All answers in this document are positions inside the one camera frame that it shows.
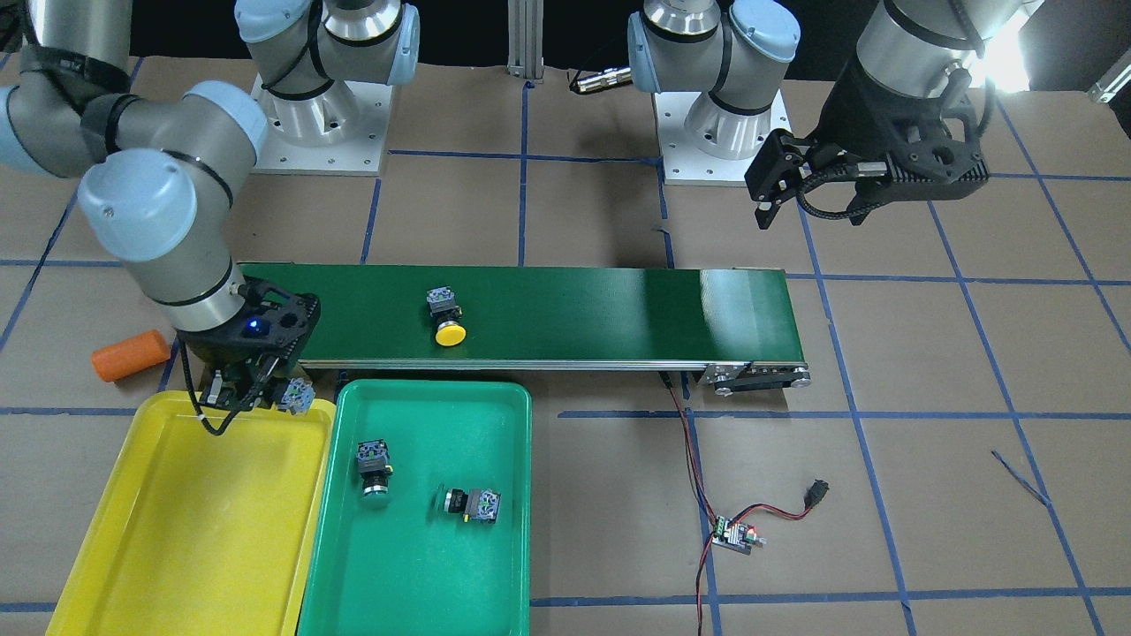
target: circuit board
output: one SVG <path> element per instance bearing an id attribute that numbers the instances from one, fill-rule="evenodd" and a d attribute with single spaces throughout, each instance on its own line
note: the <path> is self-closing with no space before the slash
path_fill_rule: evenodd
<path id="1" fill-rule="evenodd" d="M 727 550 L 749 555 L 754 545 L 766 543 L 766 539 L 758 535 L 758 528 L 744 523 L 734 523 L 734 519 L 718 516 L 715 518 L 715 528 L 711 532 L 710 541 L 715 545 L 722 545 Z"/>

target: cable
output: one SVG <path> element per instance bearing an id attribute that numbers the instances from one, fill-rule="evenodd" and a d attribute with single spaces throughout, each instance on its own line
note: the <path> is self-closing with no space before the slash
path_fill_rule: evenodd
<path id="1" fill-rule="evenodd" d="M 699 568 L 696 570 L 696 634 L 697 636 L 702 636 L 703 634 L 703 598 L 702 598 L 702 577 L 703 567 L 707 565 L 707 553 L 710 551 L 710 540 L 707 538 L 707 542 L 703 543 L 703 551 L 699 555 Z"/>
<path id="2" fill-rule="evenodd" d="M 843 218 L 856 218 L 857 216 L 864 216 L 883 205 L 863 204 L 857 205 L 856 207 L 847 208 L 844 212 L 829 212 L 814 206 L 809 203 L 809 199 L 805 198 L 805 195 L 828 183 L 829 181 L 841 180 L 840 178 L 849 175 L 848 165 L 841 163 L 826 166 L 803 179 L 801 186 L 797 187 L 797 204 L 801 205 L 801 209 L 804 209 L 808 214 L 818 218 L 823 218 L 826 221 L 840 221 Z"/>
<path id="3" fill-rule="evenodd" d="M 667 375 L 667 371 L 661 371 L 659 379 L 663 380 L 664 386 L 667 387 L 667 393 L 672 396 L 672 403 L 675 404 L 675 411 L 680 415 L 680 422 L 683 424 L 684 459 L 688 465 L 688 478 L 691 480 L 691 487 L 696 493 L 696 502 L 699 504 L 699 509 L 702 510 L 707 521 L 713 522 L 716 516 L 715 508 L 707 499 L 706 488 L 703 487 L 702 469 L 699 466 L 699 461 L 696 459 L 693 445 L 691 442 L 691 422 L 688 421 L 687 413 L 683 411 L 683 405 L 675 395 L 675 387 L 672 385 L 672 378 Z"/>
<path id="4" fill-rule="evenodd" d="M 189 350 L 187 346 L 181 349 L 181 368 L 184 370 L 184 388 L 189 393 L 189 402 L 192 403 L 192 410 L 197 412 L 197 419 L 200 420 L 201 424 L 204 424 L 206 431 L 216 437 L 224 435 L 224 431 L 227 430 L 232 420 L 234 420 L 241 411 L 245 411 L 251 407 L 251 403 L 254 402 L 256 397 L 258 397 L 264 390 L 264 387 L 267 386 L 271 376 L 269 371 L 266 373 L 260 372 L 256 381 L 252 383 L 251 388 L 248 389 L 248 394 L 243 397 L 243 399 L 240 401 L 235 407 L 228 411 L 224 421 L 221 422 L 219 428 L 214 428 L 211 422 L 208 421 L 208 418 L 205 416 L 205 412 L 200 407 L 200 402 L 197 399 L 197 392 L 192 388 L 192 371 L 189 369 Z"/>
<path id="5" fill-rule="evenodd" d="M 32 49 L 32 54 L 35 55 L 35 53 L 40 49 L 42 49 L 43 45 L 40 44 L 40 38 L 35 34 L 35 25 L 32 24 L 32 11 L 31 9 L 28 9 L 28 3 L 29 0 L 20 1 L 19 20 L 24 25 L 24 37 L 27 38 L 27 45 Z M 66 102 L 67 105 L 70 106 L 70 110 L 75 111 L 75 114 L 77 114 L 78 117 L 80 118 L 83 117 L 83 108 L 78 105 L 78 102 L 75 101 L 75 97 L 70 94 L 69 91 L 67 91 L 67 87 L 63 86 L 62 81 L 59 80 L 59 76 L 55 75 L 54 70 L 46 68 L 36 68 L 36 69 L 24 69 L 20 72 L 42 74 L 44 77 L 48 78 L 48 83 L 50 83 L 51 87 L 55 89 L 55 93 L 58 93 L 59 96 L 63 100 L 63 102 Z"/>
<path id="6" fill-rule="evenodd" d="M 605 49 L 608 49 L 611 45 L 620 42 L 621 40 L 627 40 L 627 38 L 628 38 L 628 32 L 625 31 L 624 33 L 621 33 L 620 35 L 613 37 L 608 42 L 605 42 L 601 46 L 597 46 L 596 49 L 594 49 L 593 52 L 589 53 L 589 57 L 586 58 L 584 62 L 581 62 L 580 65 L 577 66 L 577 72 L 575 72 L 573 74 L 573 78 L 569 80 L 569 89 L 572 93 L 577 93 L 578 92 L 577 80 L 581 77 L 581 74 L 585 71 L 586 65 L 588 65 L 589 62 L 592 62 L 593 59 L 597 57 L 597 53 L 604 51 Z"/>
<path id="7" fill-rule="evenodd" d="M 743 508 L 741 513 L 739 513 L 735 517 L 731 519 L 731 523 L 729 525 L 727 525 L 726 530 L 731 530 L 735 525 L 742 523 L 742 521 L 745 519 L 754 510 L 765 510 L 767 513 L 779 516 L 784 519 L 800 522 L 801 519 L 809 516 L 809 513 L 811 513 L 813 508 L 815 508 L 817 505 L 820 504 L 822 499 L 824 499 L 824 496 L 828 493 L 828 491 L 829 491 L 828 482 L 823 480 L 813 481 L 813 485 L 810 485 L 809 490 L 805 491 L 805 498 L 804 498 L 805 509 L 803 509 L 800 513 L 787 513 L 782 508 L 778 508 L 777 506 L 770 506 L 769 504 L 751 504 L 750 506 Z M 702 581 L 703 568 L 707 565 L 707 553 L 710 551 L 710 544 L 714 538 L 715 534 L 711 534 L 710 536 L 707 538 L 707 541 L 703 544 L 703 551 L 701 555 L 699 555 L 699 568 L 696 570 L 696 617 L 698 619 L 699 636 L 702 636 L 702 630 L 703 630 L 702 593 L 700 592 L 700 587 L 702 586 L 701 581 Z"/>
<path id="8" fill-rule="evenodd" d="M 316 19 L 321 19 L 321 15 L 322 15 L 322 2 L 321 2 L 321 0 L 314 0 L 314 2 L 311 3 L 309 10 L 310 10 L 310 18 L 309 18 L 309 20 L 311 23 L 310 26 L 312 27 L 313 26 L 313 22 Z M 293 60 L 291 60 L 291 63 L 287 65 L 286 69 L 284 69 L 283 72 L 279 74 L 278 77 L 276 77 L 271 81 L 264 81 L 259 87 L 262 88 L 264 91 L 270 91 L 271 88 L 275 88 L 276 86 L 278 86 L 278 84 L 280 81 L 283 81 L 284 79 L 286 79 L 287 76 L 291 75 L 292 72 L 294 72 L 294 69 L 299 68 L 299 65 L 302 62 L 303 58 L 307 57 L 307 52 L 310 51 L 311 48 L 316 45 L 316 43 L 317 43 L 316 41 L 317 40 L 318 40 L 318 29 L 317 28 L 308 28 L 307 29 L 307 42 L 304 42 L 303 45 L 302 45 L 302 49 L 299 50 L 299 54 L 295 55 Z"/>
<path id="9" fill-rule="evenodd" d="M 978 33 L 977 26 L 974 25 L 974 20 L 970 19 L 970 15 L 966 11 L 966 6 L 962 0 L 947 0 L 950 5 L 950 11 L 955 14 L 955 19 L 958 20 L 958 25 L 962 27 L 962 33 L 966 35 L 967 42 L 974 46 L 974 52 L 977 54 L 979 60 L 985 60 L 986 58 L 986 43 Z M 990 76 L 986 76 L 986 103 L 985 108 L 982 110 L 982 121 L 978 122 L 977 136 L 981 139 L 985 135 L 986 129 L 990 128 L 990 120 L 993 113 L 994 96 L 996 95 L 998 88 Z"/>

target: plastic tray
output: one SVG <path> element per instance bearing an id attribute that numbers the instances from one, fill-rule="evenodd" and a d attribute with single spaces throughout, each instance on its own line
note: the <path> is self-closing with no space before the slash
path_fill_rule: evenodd
<path id="1" fill-rule="evenodd" d="M 217 438 L 183 392 L 146 401 L 48 634 L 293 635 L 334 413 L 257 409 Z"/>
<path id="2" fill-rule="evenodd" d="M 363 498 L 357 444 L 389 445 L 388 495 Z M 449 488 L 502 496 L 486 525 Z M 338 397 L 300 636 L 529 633 L 530 396 L 502 383 L 360 380 Z"/>

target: green tray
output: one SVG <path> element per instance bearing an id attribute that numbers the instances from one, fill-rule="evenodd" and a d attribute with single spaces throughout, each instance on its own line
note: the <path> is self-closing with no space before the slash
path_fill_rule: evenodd
<path id="1" fill-rule="evenodd" d="M 357 444 L 389 445 L 362 498 Z M 529 634 L 530 396 L 506 383 L 359 380 L 338 397 L 299 636 Z M 494 525 L 440 510 L 501 493 Z"/>

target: yellow tray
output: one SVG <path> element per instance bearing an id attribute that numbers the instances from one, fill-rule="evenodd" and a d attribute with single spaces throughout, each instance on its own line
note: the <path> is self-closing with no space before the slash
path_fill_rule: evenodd
<path id="1" fill-rule="evenodd" d="M 293 636 L 334 414 L 257 409 L 217 438 L 184 392 L 147 399 L 48 635 Z"/>

